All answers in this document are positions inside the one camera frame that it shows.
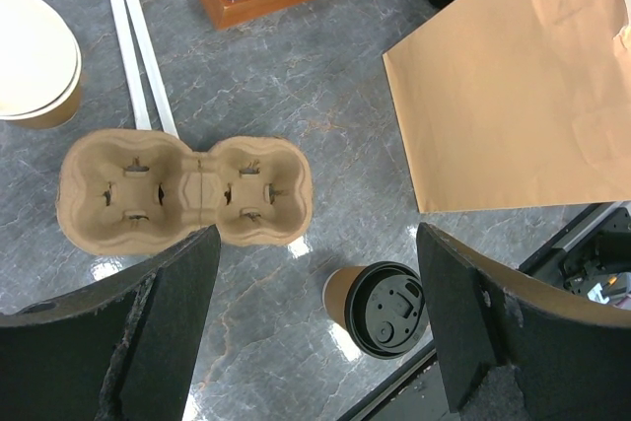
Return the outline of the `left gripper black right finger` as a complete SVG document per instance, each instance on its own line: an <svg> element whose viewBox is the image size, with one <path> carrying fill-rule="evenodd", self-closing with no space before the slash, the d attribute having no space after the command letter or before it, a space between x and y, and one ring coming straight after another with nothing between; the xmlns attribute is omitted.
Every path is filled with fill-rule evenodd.
<svg viewBox="0 0 631 421"><path fill-rule="evenodd" d="M417 231L449 408L463 420L627 420L630 313Z"/></svg>

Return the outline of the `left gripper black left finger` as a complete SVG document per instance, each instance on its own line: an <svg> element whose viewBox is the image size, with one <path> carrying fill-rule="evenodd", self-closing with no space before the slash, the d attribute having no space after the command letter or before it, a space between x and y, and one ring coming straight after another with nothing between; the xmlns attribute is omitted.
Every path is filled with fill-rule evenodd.
<svg viewBox="0 0 631 421"><path fill-rule="evenodd" d="M1 317L4 420L179 420L218 272L216 227Z"/></svg>

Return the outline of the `black plastic cup lid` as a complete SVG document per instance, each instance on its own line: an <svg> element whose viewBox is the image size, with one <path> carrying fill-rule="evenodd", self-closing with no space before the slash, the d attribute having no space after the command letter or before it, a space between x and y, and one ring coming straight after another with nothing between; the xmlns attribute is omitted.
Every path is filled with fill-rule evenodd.
<svg viewBox="0 0 631 421"><path fill-rule="evenodd" d="M428 326L420 277L391 261L364 267L346 296L344 322L353 342L367 355L382 360L405 355Z"/></svg>

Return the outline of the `brown paper coffee cup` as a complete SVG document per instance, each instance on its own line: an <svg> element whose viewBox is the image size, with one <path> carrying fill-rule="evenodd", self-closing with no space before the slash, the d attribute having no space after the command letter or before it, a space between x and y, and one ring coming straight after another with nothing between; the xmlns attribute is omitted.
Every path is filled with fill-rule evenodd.
<svg viewBox="0 0 631 421"><path fill-rule="evenodd" d="M365 280L368 266L335 270L325 281L322 302L328 316L346 331L353 330L366 310Z"/></svg>

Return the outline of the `brown paper bag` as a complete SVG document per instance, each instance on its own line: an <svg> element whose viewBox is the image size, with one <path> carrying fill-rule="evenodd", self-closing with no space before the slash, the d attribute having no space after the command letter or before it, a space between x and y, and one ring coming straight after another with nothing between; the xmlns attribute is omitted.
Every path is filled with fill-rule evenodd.
<svg viewBox="0 0 631 421"><path fill-rule="evenodd" d="M423 213L630 196L630 0L455 0L384 57Z"/></svg>

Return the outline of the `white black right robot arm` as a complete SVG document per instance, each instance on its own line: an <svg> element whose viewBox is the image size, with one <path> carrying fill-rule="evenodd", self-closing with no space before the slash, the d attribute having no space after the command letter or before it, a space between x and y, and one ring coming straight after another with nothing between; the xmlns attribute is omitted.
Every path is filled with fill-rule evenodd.
<svg viewBox="0 0 631 421"><path fill-rule="evenodd" d="M630 309L630 203L591 204L520 272L592 302Z"/></svg>

